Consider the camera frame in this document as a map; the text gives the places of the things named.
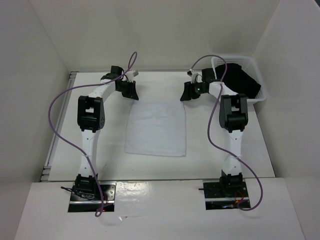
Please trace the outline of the white plastic basket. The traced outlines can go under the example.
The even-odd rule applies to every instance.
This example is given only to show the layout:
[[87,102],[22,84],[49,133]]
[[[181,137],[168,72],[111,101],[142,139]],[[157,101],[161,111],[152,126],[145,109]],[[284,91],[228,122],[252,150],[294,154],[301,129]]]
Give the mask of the white plastic basket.
[[223,95],[237,94],[229,88],[227,88],[227,90],[223,89],[223,79],[227,72],[228,63],[235,63],[240,65],[245,73],[247,73],[250,77],[252,77],[257,83],[261,85],[261,89],[254,99],[247,98],[247,104],[249,106],[253,106],[256,103],[263,102],[267,99],[267,90],[265,87],[265,83],[256,61],[249,56],[242,55],[225,55],[222,58],[211,58],[211,65],[213,72],[216,74],[216,79],[214,80],[214,82],[209,84],[209,94],[211,94],[214,97],[217,97],[220,90],[222,90]]

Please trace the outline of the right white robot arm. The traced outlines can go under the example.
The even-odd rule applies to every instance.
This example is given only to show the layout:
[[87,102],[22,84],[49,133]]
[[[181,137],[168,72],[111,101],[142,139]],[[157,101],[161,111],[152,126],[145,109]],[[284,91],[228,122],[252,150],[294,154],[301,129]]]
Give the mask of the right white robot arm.
[[241,150],[243,132],[249,121],[247,97],[231,90],[216,75],[214,81],[209,82],[198,82],[199,74],[193,69],[190,69],[187,75],[191,80],[184,83],[180,98],[182,102],[195,100],[201,94],[210,94],[218,100],[214,109],[219,106],[218,120],[220,127],[227,133],[227,147],[217,148],[227,153],[227,157],[223,162],[216,189],[222,197],[232,197],[242,189],[244,183]]

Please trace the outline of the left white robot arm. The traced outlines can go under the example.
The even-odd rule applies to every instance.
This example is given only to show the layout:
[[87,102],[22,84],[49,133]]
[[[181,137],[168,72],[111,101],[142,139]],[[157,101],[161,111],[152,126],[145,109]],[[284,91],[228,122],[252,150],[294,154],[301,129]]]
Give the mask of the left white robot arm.
[[119,66],[112,66],[110,73],[102,76],[98,86],[89,95],[81,95],[78,98],[77,124],[81,130],[82,150],[80,168],[72,187],[77,195],[83,195],[88,200],[100,196],[100,188],[96,178],[96,157],[98,139],[106,118],[104,102],[115,91],[120,92],[124,98],[138,100],[136,82],[134,78],[139,74],[137,70],[130,70],[124,74]]

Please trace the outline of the black skirt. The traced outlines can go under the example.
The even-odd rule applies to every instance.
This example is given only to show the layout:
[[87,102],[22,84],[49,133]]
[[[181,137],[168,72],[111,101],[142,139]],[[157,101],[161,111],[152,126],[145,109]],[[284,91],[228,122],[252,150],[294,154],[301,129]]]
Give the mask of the black skirt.
[[223,90],[229,88],[237,94],[245,94],[248,99],[255,99],[261,90],[261,85],[242,70],[236,63],[228,63],[227,71],[223,78]]

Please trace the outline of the white skirt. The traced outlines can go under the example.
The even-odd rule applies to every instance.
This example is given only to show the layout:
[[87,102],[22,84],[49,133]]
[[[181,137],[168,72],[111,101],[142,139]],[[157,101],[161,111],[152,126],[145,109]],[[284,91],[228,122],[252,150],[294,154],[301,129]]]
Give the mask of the white skirt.
[[127,121],[128,154],[184,157],[187,153],[186,110],[177,99],[135,101]]

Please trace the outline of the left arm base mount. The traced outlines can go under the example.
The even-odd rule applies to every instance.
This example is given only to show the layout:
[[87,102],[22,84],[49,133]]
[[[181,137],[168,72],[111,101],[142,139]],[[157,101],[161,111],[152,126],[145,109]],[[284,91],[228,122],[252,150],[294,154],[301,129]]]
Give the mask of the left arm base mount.
[[102,195],[96,187],[94,192],[76,190],[76,187],[60,188],[70,193],[68,212],[69,213],[88,213],[100,210],[103,199],[103,212],[113,212],[115,209],[116,186],[115,182],[100,182]]

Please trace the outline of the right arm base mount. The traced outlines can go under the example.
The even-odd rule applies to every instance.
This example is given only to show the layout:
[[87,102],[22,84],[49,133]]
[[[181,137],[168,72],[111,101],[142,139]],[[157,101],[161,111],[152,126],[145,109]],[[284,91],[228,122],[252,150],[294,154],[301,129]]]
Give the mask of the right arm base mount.
[[204,193],[206,210],[250,209],[251,203],[243,176],[222,175],[219,180],[204,181],[198,189]]

